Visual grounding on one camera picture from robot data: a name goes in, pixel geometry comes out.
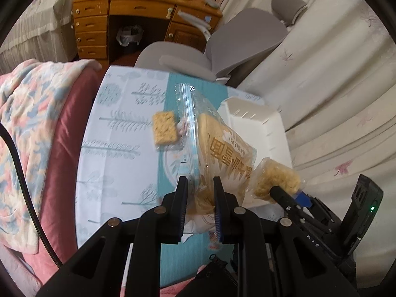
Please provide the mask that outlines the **square cracker snack pack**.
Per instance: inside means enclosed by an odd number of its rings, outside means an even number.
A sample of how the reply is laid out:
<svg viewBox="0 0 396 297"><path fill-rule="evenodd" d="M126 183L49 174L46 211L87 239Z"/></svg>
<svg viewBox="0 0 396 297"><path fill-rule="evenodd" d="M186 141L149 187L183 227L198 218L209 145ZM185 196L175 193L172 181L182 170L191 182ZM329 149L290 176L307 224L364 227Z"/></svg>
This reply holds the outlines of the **square cracker snack pack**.
<svg viewBox="0 0 396 297"><path fill-rule="evenodd" d="M166 146L178 141L174 113L172 111L157 112L152 117L154 144Z"/></svg>

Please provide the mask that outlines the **floral pastel blanket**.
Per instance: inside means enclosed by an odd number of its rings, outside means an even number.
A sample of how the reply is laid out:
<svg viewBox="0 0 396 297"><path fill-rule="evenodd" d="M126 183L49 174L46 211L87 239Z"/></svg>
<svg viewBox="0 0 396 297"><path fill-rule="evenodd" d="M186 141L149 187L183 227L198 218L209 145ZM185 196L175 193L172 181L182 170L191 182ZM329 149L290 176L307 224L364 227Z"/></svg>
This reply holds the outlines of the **floral pastel blanket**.
<svg viewBox="0 0 396 297"><path fill-rule="evenodd" d="M94 59L67 63L30 59L1 78L1 124L18 150L37 212L42 205L56 123L85 68L99 71L101 65ZM1 144L1 243L21 253L38 252L38 234L6 144Z"/></svg>

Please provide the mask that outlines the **clear bag crumbly snack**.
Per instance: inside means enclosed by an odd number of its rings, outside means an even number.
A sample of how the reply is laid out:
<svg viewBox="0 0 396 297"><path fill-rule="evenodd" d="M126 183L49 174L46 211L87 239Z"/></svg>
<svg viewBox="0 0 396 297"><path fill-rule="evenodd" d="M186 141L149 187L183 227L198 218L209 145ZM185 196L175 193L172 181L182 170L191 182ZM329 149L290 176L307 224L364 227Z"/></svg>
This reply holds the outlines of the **clear bag crumbly snack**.
<svg viewBox="0 0 396 297"><path fill-rule="evenodd" d="M287 194L295 195L302 183L295 170L270 158L264 158L251 174L247 192L255 199L273 202L270 195L272 187L279 186Z"/></svg>

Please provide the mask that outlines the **white sofa cover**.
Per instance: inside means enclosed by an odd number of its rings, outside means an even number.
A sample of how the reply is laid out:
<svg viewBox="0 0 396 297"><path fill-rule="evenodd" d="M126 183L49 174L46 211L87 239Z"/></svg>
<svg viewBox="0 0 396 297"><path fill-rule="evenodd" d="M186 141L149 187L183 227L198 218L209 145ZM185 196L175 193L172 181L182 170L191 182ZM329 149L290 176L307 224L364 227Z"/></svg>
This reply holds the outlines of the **white sofa cover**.
<svg viewBox="0 0 396 297"><path fill-rule="evenodd" d="M395 0L303 0L307 11L241 83L282 117L306 191L344 215L360 175L384 192L354 253L360 288L395 261ZM271 0L224 0L223 20Z"/></svg>

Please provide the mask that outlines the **large clear cracker bag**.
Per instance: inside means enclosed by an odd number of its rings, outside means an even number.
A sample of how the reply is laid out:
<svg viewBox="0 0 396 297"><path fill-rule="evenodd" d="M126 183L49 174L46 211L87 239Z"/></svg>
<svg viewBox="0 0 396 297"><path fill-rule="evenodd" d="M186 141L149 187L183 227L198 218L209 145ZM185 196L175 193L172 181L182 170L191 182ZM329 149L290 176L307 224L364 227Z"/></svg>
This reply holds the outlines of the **large clear cracker bag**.
<svg viewBox="0 0 396 297"><path fill-rule="evenodd" d="M184 233L200 234L215 227L215 177L225 192L242 204L256 161L256 150L228 127L215 107L194 86L177 84L176 104L185 160L178 170L188 179Z"/></svg>

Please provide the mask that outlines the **wooden desk with drawers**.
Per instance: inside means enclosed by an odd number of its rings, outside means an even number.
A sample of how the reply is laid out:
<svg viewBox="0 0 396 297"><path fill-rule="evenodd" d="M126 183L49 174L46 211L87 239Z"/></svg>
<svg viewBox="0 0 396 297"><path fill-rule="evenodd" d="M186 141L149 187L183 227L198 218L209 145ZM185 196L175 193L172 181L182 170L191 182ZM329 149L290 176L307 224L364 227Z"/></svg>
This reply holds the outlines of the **wooden desk with drawers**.
<svg viewBox="0 0 396 297"><path fill-rule="evenodd" d="M179 15L185 12L209 24L214 31L220 10L204 0L74 0L74 32L78 56L103 64L138 55L148 44L169 41L204 50L203 34ZM118 31L137 26L142 39L136 47L122 50Z"/></svg>

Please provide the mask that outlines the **white lace cloth cover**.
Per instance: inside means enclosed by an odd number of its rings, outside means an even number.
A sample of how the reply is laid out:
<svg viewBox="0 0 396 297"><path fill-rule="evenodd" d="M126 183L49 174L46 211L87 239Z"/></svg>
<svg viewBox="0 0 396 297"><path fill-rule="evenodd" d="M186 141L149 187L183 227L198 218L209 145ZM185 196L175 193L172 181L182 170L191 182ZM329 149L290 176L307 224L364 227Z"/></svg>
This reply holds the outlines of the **white lace cloth cover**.
<svg viewBox="0 0 396 297"><path fill-rule="evenodd" d="M33 0L1 45L1 74L32 58L69 62L76 55L73 0Z"/></svg>

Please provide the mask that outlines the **teal white patterned tablecloth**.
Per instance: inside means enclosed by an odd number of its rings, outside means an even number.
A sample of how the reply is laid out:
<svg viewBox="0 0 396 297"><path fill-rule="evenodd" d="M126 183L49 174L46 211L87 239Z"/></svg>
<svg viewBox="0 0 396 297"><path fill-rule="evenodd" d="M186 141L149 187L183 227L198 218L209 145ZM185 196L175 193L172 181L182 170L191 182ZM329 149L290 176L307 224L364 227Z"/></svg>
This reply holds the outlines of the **teal white patterned tablecloth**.
<svg viewBox="0 0 396 297"><path fill-rule="evenodd" d="M76 238L80 248L111 217L138 218L158 206L175 188L181 151L154 145L152 116L175 111L175 85L196 87L219 109L237 97L264 105L262 98L216 82L163 71L110 66L95 97L81 147L76 179ZM216 251L228 260L232 246L211 240L210 233L192 235L161 249L160 286L194 275Z"/></svg>

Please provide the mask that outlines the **grey office chair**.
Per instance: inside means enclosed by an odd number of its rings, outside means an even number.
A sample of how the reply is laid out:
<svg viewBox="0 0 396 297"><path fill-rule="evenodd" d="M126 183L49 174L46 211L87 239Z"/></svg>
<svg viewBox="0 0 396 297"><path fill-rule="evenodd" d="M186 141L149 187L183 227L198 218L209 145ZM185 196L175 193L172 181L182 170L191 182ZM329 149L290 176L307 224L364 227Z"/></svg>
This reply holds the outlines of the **grey office chair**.
<svg viewBox="0 0 396 297"><path fill-rule="evenodd" d="M139 55L135 67L179 73L208 81L228 79L239 66L272 52L290 26L307 10L303 0L271 0L271 13L244 9L213 34L195 16L178 12L206 38L205 51L175 42L155 42Z"/></svg>

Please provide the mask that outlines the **white plastic storage bin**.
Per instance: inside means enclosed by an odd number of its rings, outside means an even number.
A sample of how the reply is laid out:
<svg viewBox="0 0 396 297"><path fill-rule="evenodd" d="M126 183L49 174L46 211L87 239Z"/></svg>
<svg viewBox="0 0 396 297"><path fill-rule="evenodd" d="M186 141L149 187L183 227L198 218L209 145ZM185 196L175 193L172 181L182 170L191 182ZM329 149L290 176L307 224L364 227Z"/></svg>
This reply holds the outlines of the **white plastic storage bin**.
<svg viewBox="0 0 396 297"><path fill-rule="evenodd" d="M289 145L281 115L267 105L230 97L222 101L218 113L246 143L256 149L255 165L270 158L292 167Z"/></svg>

